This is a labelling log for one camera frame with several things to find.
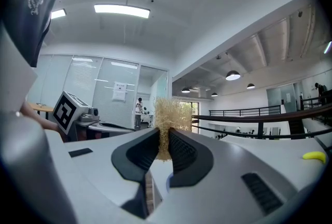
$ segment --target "yellow banana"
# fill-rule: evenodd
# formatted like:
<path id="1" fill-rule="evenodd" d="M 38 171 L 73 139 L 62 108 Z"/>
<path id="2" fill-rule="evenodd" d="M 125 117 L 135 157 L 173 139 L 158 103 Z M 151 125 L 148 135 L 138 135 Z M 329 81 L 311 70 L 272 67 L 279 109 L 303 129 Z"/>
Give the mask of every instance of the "yellow banana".
<path id="1" fill-rule="evenodd" d="M 309 153 L 306 153 L 303 155 L 303 159 L 305 159 L 305 160 L 318 159 L 318 160 L 321 160 L 325 164 L 326 155 L 325 155 L 325 153 L 322 153 L 320 151 L 309 152 Z"/>

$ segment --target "paper sign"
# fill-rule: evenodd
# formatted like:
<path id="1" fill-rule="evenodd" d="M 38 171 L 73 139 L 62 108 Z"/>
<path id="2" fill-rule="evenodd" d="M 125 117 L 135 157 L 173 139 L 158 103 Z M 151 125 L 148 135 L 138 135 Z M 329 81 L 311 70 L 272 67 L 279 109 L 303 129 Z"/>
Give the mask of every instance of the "paper sign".
<path id="1" fill-rule="evenodd" d="M 290 93 L 287 93 L 286 97 L 287 97 L 287 103 L 292 102 Z"/>
<path id="2" fill-rule="evenodd" d="M 126 89 L 127 89 L 126 83 L 114 82 L 112 100 L 126 101 Z"/>
<path id="3" fill-rule="evenodd" d="M 126 83 L 120 83 L 120 82 L 114 82 L 114 91 L 126 91 L 127 84 Z"/>

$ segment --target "dried grass bundle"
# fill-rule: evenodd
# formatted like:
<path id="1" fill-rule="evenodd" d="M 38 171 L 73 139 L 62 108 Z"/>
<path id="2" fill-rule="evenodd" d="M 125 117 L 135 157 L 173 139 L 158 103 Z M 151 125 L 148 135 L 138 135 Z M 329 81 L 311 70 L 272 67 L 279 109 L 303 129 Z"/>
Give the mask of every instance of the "dried grass bundle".
<path id="1" fill-rule="evenodd" d="M 170 160 L 168 152 L 169 128 L 191 131 L 191 106 L 175 99 L 157 98 L 155 101 L 155 127 L 160 130 L 157 159 Z"/>

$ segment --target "fluorescent light panel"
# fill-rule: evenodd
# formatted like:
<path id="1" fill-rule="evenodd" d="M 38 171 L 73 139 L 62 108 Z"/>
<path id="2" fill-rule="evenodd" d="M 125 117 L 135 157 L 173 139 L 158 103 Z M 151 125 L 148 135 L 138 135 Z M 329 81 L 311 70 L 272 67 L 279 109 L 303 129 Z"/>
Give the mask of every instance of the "fluorescent light panel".
<path id="1" fill-rule="evenodd" d="M 325 49 L 325 51 L 324 51 L 324 54 L 326 54 L 326 53 L 329 51 L 329 49 L 330 49 L 330 47 L 331 47 L 331 44 L 332 44 L 332 41 L 330 41 L 330 42 L 328 43 L 328 45 L 327 45 L 327 47 L 326 47 L 326 49 Z"/>
<path id="2" fill-rule="evenodd" d="M 127 68 L 137 69 L 137 66 L 130 65 L 130 64 L 121 64 L 121 63 L 115 63 L 115 62 L 111 62 L 111 64 L 112 65 L 117 65 L 117 66 L 123 66 L 123 67 L 127 67 Z"/>
<path id="3" fill-rule="evenodd" d="M 141 18 L 149 18 L 150 10 L 133 6 L 124 5 L 95 5 L 94 10 L 96 13 L 115 13 L 137 16 Z"/>
<path id="4" fill-rule="evenodd" d="M 74 61 L 81 61 L 81 62 L 93 62 L 92 59 L 87 59 L 87 58 L 73 58 Z"/>
<path id="5" fill-rule="evenodd" d="M 54 12 L 51 13 L 51 19 L 64 17 L 65 15 L 66 15 L 66 12 L 64 11 L 64 9 L 54 11 Z"/>

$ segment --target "hand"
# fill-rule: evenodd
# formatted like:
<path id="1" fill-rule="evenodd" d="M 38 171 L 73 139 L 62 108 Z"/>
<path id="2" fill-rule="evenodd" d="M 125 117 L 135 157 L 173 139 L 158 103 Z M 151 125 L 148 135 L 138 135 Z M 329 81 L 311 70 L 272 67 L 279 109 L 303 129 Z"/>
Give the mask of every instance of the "hand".
<path id="1" fill-rule="evenodd" d="M 57 125 L 57 128 L 55 129 L 56 132 L 58 132 L 62 138 L 62 141 L 65 143 L 67 142 L 67 136 L 66 134 L 61 130 L 61 128 Z"/>

